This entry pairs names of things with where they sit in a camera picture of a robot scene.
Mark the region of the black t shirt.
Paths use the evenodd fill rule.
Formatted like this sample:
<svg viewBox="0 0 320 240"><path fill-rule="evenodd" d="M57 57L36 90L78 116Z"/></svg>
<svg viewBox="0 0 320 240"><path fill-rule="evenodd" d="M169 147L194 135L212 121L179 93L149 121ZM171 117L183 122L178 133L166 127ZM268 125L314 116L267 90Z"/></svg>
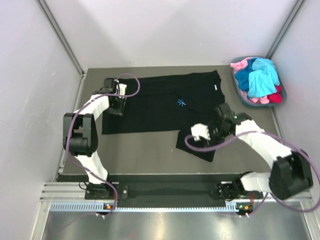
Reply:
<svg viewBox="0 0 320 240"><path fill-rule="evenodd" d="M126 100L123 115L103 113L102 134L178 131L176 148L212 162L215 152L196 152L185 144L195 124L215 125L216 106L225 102L217 70L145 77L139 92Z"/></svg>

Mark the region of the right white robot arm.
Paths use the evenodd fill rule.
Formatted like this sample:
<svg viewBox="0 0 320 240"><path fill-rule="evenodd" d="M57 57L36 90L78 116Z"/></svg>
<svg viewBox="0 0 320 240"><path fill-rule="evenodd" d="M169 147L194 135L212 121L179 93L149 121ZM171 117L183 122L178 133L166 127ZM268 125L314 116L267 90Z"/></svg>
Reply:
<svg viewBox="0 0 320 240"><path fill-rule="evenodd" d="M246 113L235 114L227 103L214 109L216 126L209 127L212 140L223 143L225 137L235 136L246 143L269 165L268 172L243 173L233 185L233 192L245 198L251 191L270 192L286 200L313 187L311 166L306 153L299 153L275 140Z"/></svg>

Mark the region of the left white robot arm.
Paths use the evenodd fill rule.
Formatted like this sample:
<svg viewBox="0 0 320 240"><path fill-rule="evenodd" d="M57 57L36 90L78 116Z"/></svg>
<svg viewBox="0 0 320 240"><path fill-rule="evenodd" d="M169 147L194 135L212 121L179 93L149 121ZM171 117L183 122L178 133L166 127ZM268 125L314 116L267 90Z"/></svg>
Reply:
<svg viewBox="0 0 320 240"><path fill-rule="evenodd" d="M127 85L118 79L106 78L100 90L78 110L63 116L63 148L73 156L76 165L87 173L85 199L111 199L114 187L108 183L109 173L98 155L99 137L96 120L103 114L122 116L127 98Z"/></svg>

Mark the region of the dark blue t shirt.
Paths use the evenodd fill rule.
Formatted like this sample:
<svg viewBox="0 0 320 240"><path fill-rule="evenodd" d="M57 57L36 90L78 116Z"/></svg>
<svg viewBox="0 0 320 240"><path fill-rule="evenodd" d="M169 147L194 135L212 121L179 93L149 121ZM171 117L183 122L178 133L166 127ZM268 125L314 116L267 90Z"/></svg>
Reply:
<svg viewBox="0 0 320 240"><path fill-rule="evenodd" d="M243 60L242 63L246 64L246 66L235 74L235 78L238 82L238 87L244 92L249 91L249 75L254 71L253 63L256 59L257 57Z"/></svg>

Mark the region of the blue-grey laundry basket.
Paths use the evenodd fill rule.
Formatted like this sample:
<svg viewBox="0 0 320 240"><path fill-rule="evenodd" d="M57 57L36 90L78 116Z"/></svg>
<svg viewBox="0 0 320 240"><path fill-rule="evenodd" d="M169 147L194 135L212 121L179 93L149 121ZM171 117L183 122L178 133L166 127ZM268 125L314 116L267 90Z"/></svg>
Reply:
<svg viewBox="0 0 320 240"><path fill-rule="evenodd" d="M275 106L279 106L281 103L283 103L286 99L287 99L287 92L284 88L284 85L281 81L281 79L279 79L279 82L280 82L280 91L277 93L280 95L280 102L269 102L269 103L261 103L260 100L254 102L252 101L251 99L249 99L247 97L247 93L242 91L240 88L239 88L239 84L238 84L238 80L236 79L236 76L235 76L235 73L232 72L232 76L233 76L233 79L234 79L234 83L235 83L235 88L237 90L237 93L239 94L239 97L240 97L240 100L242 101L242 103L247 106L247 107L250 107L250 108L266 108L266 107L275 107Z"/></svg>

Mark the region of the light cyan t shirt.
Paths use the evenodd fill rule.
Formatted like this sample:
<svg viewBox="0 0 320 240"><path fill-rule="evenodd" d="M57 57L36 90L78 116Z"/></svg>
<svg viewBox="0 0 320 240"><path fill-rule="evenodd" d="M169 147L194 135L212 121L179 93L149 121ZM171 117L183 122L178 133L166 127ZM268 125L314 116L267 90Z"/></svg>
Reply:
<svg viewBox="0 0 320 240"><path fill-rule="evenodd" d="M251 66L253 71L248 76L247 96L262 98L276 93L280 81L275 64L267 58L256 58Z"/></svg>

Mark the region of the red t shirt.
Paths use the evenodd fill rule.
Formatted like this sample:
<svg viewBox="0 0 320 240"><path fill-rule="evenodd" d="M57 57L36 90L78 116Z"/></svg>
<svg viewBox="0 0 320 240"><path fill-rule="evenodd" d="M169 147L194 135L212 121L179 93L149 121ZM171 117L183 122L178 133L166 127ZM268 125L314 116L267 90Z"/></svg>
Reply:
<svg viewBox="0 0 320 240"><path fill-rule="evenodd" d="M269 94L267 96L270 103L280 104L283 101L283 97L281 95L282 87L280 85L275 86L276 93Z"/></svg>

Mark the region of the pink t shirt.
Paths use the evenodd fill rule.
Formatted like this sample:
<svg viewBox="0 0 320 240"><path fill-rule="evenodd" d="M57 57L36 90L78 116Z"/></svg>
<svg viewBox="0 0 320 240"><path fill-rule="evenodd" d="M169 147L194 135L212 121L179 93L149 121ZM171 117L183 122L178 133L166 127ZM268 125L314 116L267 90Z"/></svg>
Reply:
<svg viewBox="0 0 320 240"><path fill-rule="evenodd" d="M231 63L230 67L233 69L233 73L236 74L237 72L243 70L248 66L248 60L252 59L253 57L246 57L241 61Z"/></svg>

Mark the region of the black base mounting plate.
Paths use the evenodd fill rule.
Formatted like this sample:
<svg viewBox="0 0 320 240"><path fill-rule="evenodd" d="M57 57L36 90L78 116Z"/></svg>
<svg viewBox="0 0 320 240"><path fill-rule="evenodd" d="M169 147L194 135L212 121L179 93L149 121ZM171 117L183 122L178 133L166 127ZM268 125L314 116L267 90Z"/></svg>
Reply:
<svg viewBox="0 0 320 240"><path fill-rule="evenodd" d="M182 205L188 202L260 200L263 194L240 187L237 174L113 174L109 184L82 181L87 200L111 200L120 205Z"/></svg>

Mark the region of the left aluminium corner post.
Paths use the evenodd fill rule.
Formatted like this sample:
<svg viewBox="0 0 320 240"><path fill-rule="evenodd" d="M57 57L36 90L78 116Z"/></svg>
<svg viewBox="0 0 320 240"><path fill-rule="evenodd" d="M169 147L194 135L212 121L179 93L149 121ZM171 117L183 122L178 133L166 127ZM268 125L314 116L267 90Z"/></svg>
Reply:
<svg viewBox="0 0 320 240"><path fill-rule="evenodd" d="M76 71L80 74L80 76L83 76L85 74L85 71L81 67L78 59L76 58L76 55L74 54L74 51L72 50L70 44L67 41L67 38L65 37L63 31L61 30L56 18L54 17L52 11L50 10L47 2L45 0L35 0L43 14L45 15L45 18L49 22L51 28L53 29L55 35L57 36L60 44L62 45L63 49L65 50L66 54L68 55L69 59L71 60L73 66L75 67Z"/></svg>

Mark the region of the aluminium corner post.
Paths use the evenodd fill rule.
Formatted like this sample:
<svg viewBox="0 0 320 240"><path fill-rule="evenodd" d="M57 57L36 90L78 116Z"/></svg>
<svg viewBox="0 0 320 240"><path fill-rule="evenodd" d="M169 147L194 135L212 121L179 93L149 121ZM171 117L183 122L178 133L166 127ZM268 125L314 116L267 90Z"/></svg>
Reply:
<svg viewBox="0 0 320 240"><path fill-rule="evenodd" d="M68 55L69 59L71 60L73 66L75 67L76 71L80 74L80 76L83 76L85 74L85 71L81 67L78 59L76 58L76 55L74 54L74 51L72 50L70 44L67 41L67 38L65 37L63 31L61 30L56 18L54 17L52 11L50 10L47 2L45 0L35 0L43 14L45 15L45 18L49 22L51 28L53 29L55 35L57 36L60 44L62 45L63 49L65 50L66 54Z"/></svg>
<svg viewBox="0 0 320 240"><path fill-rule="evenodd" d="M295 18L299 14L305 2L306 0L296 0L294 2L292 9L290 10L288 16L285 18L284 23L282 24L278 34L276 35L273 43L271 44L265 56L267 59L271 59L274 56L279 45L281 44L282 40L284 39L285 35L287 34L288 30L290 29L291 25L293 24Z"/></svg>

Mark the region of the right aluminium corner post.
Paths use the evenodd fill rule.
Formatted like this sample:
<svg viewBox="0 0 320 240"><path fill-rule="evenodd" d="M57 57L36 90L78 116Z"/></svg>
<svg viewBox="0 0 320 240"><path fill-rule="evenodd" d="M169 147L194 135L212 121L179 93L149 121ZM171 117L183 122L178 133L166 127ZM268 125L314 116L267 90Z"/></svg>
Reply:
<svg viewBox="0 0 320 240"><path fill-rule="evenodd" d="M287 34L288 30L290 29L291 25L293 24L295 18L299 14L305 2L306 0L296 0L294 2L292 9L290 10L288 16L285 18L284 23L282 24L278 34L276 35L273 43L271 44L265 56L267 59L271 59L274 56L279 45L281 44L282 40L284 39L285 35Z"/></svg>

